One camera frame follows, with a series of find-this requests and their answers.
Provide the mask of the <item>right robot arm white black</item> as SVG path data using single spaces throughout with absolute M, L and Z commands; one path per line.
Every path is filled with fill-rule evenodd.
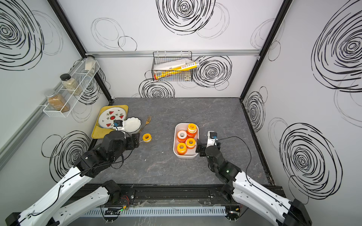
M 298 199 L 284 198 L 249 177 L 245 171 L 224 159 L 220 142 L 197 142 L 196 152 L 205 156 L 209 169 L 224 183 L 221 194 L 227 201 L 245 205 L 274 226 L 310 226 L 312 220 Z

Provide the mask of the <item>yellow tape spool uncovered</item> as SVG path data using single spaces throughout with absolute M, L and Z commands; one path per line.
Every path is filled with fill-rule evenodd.
M 197 132 L 198 132 L 197 125 L 194 124 L 194 123 L 188 124 L 186 132 L 187 132 L 187 137 L 188 138 L 194 138 L 197 135 Z

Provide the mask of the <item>orange tape roll bottom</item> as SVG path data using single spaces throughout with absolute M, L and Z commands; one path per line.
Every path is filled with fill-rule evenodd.
M 185 143 L 187 139 L 188 139 L 188 137 L 187 137 L 187 132 L 186 131 L 184 131 L 184 130 L 178 131 L 178 133 L 177 133 L 177 141 L 178 142 Z

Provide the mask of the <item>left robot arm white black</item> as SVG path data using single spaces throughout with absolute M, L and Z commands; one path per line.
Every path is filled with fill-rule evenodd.
M 119 157 L 124 162 L 123 152 L 139 147 L 140 134 L 112 131 L 101 144 L 78 158 L 66 175 L 42 198 L 22 212 L 11 213 L 5 220 L 8 226 L 45 226 L 83 185 L 100 172 L 112 166 Z

